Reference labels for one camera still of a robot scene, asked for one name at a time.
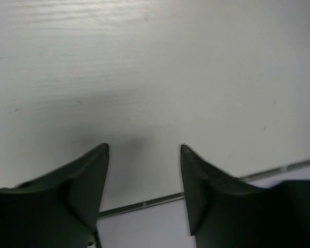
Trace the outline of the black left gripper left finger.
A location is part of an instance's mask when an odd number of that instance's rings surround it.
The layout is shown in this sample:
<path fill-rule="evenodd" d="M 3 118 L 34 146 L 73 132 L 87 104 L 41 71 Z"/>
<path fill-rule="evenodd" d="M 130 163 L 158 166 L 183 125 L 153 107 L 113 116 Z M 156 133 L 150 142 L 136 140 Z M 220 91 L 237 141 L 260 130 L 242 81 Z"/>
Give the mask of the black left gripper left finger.
<path fill-rule="evenodd" d="M 0 189 L 0 247 L 100 247 L 109 145 L 15 188 Z"/>

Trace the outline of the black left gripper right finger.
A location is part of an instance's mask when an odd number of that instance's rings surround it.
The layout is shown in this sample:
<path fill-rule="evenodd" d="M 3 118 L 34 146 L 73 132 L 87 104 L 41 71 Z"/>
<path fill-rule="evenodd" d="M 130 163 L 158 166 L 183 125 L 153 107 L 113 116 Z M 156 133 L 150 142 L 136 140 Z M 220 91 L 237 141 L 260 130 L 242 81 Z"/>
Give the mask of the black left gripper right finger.
<path fill-rule="evenodd" d="M 201 158 L 188 145 L 181 156 Z M 200 214 L 187 210 L 197 247 L 310 247 L 310 180 L 277 184 L 262 193 L 216 193 Z"/>

